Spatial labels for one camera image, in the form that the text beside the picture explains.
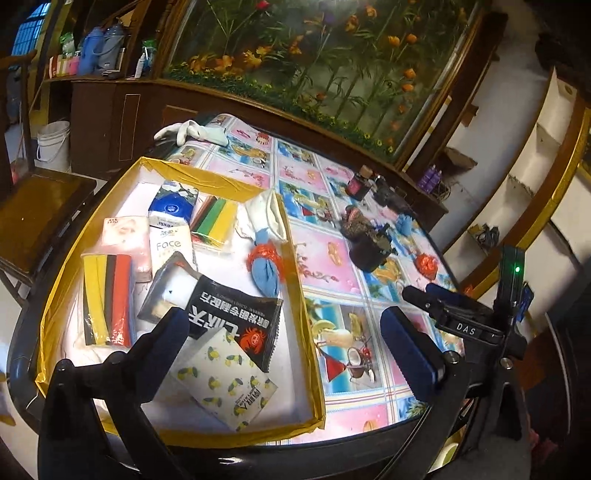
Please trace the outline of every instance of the blue window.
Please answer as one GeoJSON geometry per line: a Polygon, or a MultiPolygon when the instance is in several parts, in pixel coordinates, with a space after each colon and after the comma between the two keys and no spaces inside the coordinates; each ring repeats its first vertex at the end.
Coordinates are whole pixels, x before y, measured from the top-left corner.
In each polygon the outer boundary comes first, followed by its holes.
{"type": "Polygon", "coordinates": [[[24,55],[35,48],[41,26],[47,15],[51,2],[39,5],[35,11],[18,27],[17,37],[12,47],[13,55],[24,55]]]}

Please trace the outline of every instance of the blue and white package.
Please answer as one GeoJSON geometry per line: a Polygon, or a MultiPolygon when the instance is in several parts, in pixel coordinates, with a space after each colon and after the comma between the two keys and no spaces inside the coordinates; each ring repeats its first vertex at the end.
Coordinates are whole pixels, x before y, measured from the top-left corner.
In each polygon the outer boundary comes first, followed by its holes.
{"type": "Polygon", "coordinates": [[[166,180],[148,209],[150,226],[172,228],[188,225],[199,190],[174,180],[166,180]]]}

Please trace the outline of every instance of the white cloth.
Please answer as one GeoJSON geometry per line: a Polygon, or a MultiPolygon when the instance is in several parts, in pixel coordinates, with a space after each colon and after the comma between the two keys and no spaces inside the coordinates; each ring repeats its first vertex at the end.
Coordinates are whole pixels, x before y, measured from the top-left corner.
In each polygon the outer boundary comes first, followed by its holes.
{"type": "Polygon", "coordinates": [[[243,238],[255,240],[255,233],[267,228],[269,239],[287,242],[285,225],[279,212],[275,190],[269,189],[239,205],[236,216],[236,232],[243,238]]]}
{"type": "Polygon", "coordinates": [[[168,134],[177,134],[177,145],[182,147],[187,141],[187,136],[203,142],[215,143],[221,147],[228,145],[226,131],[221,127],[204,127],[195,120],[187,120],[183,124],[174,124],[164,127],[154,135],[154,140],[161,140],[168,134]]]}

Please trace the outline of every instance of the glass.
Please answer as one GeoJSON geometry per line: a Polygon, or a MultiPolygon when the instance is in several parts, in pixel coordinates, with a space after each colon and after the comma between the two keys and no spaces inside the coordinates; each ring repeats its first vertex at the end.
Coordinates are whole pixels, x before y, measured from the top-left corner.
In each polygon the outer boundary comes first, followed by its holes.
{"type": "Polygon", "coordinates": [[[165,76],[273,106],[396,160],[476,0],[194,0],[165,76]]]}

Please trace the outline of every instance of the pink package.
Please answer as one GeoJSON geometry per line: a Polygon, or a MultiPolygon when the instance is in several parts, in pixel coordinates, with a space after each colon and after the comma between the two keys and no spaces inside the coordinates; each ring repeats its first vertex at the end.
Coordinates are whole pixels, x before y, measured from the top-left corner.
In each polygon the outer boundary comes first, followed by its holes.
{"type": "Polygon", "coordinates": [[[148,217],[106,218],[100,238],[101,253],[131,255],[138,283],[152,280],[150,223],[148,217]]]}

